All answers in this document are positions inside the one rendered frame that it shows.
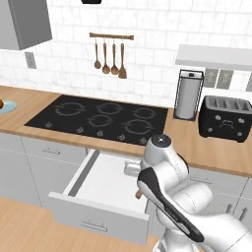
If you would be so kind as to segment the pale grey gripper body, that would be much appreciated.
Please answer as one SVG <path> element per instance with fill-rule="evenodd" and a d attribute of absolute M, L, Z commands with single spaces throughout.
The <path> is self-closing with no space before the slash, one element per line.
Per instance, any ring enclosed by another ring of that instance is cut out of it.
<path fill-rule="evenodd" d="M 128 176 L 137 177 L 141 171 L 140 162 L 138 160 L 126 160 L 124 173 Z"/>

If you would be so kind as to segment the open white drawer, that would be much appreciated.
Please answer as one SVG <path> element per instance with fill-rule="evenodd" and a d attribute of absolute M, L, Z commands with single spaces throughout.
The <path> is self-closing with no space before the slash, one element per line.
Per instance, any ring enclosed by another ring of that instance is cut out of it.
<path fill-rule="evenodd" d="M 50 192 L 56 221 L 137 244 L 147 242 L 147 199 L 137 199 L 137 178 L 124 173 L 125 156 L 91 150 L 62 193 Z M 107 232 L 81 226 L 91 222 Z"/>

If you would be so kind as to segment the grey drawer front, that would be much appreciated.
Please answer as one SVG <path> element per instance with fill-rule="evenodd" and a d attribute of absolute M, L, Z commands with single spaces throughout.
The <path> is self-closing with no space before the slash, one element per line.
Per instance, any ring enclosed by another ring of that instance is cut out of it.
<path fill-rule="evenodd" d="M 230 196 L 240 196 L 246 184 L 247 178 L 227 173 L 220 173 L 216 171 L 204 170 L 200 168 L 191 167 L 188 180 L 190 176 L 205 180 L 213 192 L 223 193 Z"/>
<path fill-rule="evenodd" d="M 81 164 L 87 156 L 87 149 L 72 145 L 49 142 L 34 138 L 23 137 L 26 152 L 29 155 L 38 156 L 41 158 L 51 158 L 59 161 L 66 161 L 74 164 Z M 45 153 L 42 149 L 50 148 L 60 151 L 60 155 Z"/>

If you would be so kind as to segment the light blue plate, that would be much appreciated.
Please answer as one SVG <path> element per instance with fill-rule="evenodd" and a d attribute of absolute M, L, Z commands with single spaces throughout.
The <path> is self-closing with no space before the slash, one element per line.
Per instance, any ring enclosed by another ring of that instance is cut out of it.
<path fill-rule="evenodd" d="M 14 101 L 11 100 L 4 100 L 3 101 L 3 107 L 0 108 L 0 114 L 6 114 L 9 113 L 17 108 L 17 104 Z"/>

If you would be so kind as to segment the black hob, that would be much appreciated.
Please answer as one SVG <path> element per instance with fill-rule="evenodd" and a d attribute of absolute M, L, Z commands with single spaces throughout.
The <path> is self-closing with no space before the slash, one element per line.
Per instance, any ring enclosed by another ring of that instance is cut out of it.
<path fill-rule="evenodd" d="M 26 126 L 144 146 L 162 134 L 167 108 L 61 95 Z"/>

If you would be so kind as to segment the paper towel holder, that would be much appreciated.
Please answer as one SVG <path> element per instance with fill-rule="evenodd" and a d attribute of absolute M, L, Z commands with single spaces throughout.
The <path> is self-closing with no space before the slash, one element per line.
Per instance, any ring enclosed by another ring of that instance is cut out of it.
<path fill-rule="evenodd" d="M 179 71 L 176 98 L 173 109 L 175 119 L 195 121 L 204 82 L 204 72 Z"/>

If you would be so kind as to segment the wooden spatula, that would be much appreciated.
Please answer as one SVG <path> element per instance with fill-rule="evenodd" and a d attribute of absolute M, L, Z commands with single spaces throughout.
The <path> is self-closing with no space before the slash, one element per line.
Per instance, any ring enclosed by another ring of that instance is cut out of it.
<path fill-rule="evenodd" d="M 127 78 L 127 73 L 126 69 L 124 67 L 124 44 L 121 44 L 121 67 L 118 72 L 118 77 L 120 79 L 126 79 Z"/>

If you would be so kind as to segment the round wooden spoon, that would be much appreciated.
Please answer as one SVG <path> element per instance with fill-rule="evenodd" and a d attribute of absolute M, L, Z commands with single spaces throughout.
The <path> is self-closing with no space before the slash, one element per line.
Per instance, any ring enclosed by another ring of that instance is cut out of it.
<path fill-rule="evenodd" d="M 113 59 L 113 65 L 111 67 L 111 74 L 117 75 L 118 74 L 118 68 L 116 66 L 116 45 L 115 43 L 112 44 L 112 59 Z"/>

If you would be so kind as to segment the black toaster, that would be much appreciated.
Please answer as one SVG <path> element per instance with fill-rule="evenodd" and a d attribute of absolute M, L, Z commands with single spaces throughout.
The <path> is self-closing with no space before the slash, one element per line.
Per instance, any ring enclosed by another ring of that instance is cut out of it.
<path fill-rule="evenodd" d="M 206 95 L 198 117 L 199 134 L 243 143 L 252 126 L 252 104 L 245 99 Z"/>

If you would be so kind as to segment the wooden ladle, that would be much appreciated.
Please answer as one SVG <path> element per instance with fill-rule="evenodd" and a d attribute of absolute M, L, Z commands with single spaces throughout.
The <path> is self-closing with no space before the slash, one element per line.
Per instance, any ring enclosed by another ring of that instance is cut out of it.
<path fill-rule="evenodd" d="M 107 61 L 106 61 L 106 43 L 103 43 L 103 56 L 104 56 L 104 64 L 102 67 L 102 73 L 107 75 L 110 73 L 110 68 L 107 65 Z"/>

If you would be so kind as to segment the small wooden spoon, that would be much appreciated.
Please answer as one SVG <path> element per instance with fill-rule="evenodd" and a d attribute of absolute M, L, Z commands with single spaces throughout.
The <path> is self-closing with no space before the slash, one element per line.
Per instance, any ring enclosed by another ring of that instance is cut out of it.
<path fill-rule="evenodd" d="M 94 44 L 94 49 L 95 49 L 95 62 L 94 62 L 94 67 L 96 69 L 100 69 L 101 64 L 98 60 L 98 50 L 97 50 L 97 43 Z"/>

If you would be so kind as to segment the grey wall socket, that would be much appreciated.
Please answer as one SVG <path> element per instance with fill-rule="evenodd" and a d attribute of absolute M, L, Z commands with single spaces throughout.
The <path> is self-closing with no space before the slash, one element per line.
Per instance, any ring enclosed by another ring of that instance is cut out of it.
<path fill-rule="evenodd" d="M 217 88 L 228 90 L 231 83 L 232 76 L 233 76 L 233 72 L 231 70 L 220 70 Z"/>
<path fill-rule="evenodd" d="M 31 69 L 35 69 L 36 64 L 35 64 L 35 59 L 34 59 L 33 53 L 32 52 L 26 52 L 25 56 L 26 56 L 28 67 L 31 68 Z"/>
<path fill-rule="evenodd" d="M 204 80 L 204 86 L 206 88 L 213 88 L 215 86 L 218 72 L 219 72 L 218 69 L 211 69 L 211 68 L 206 69 Z"/>

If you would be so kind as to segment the wooden utensil rail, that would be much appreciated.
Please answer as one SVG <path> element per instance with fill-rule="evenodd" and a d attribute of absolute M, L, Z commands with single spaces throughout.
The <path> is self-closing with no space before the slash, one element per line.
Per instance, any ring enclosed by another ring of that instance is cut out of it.
<path fill-rule="evenodd" d="M 111 38 L 111 39 L 128 39 L 134 40 L 133 35 L 121 35 L 121 34 L 108 34 L 108 33 L 94 33 L 90 32 L 90 37 Z"/>

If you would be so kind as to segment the white wall shelf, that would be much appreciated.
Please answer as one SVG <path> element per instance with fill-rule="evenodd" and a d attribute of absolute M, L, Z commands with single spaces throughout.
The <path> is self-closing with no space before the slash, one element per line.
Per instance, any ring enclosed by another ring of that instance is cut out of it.
<path fill-rule="evenodd" d="M 252 71 L 252 49 L 180 44 L 175 64 Z"/>

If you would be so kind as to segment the grey wall cupboard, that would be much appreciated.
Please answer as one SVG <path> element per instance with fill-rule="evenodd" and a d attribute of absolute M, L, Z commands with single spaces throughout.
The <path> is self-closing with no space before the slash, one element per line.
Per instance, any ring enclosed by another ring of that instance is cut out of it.
<path fill-rule="evenodd" d="M 0 49 L 23 50 L 51 39 L 46 0 L 0 0 Z"/>

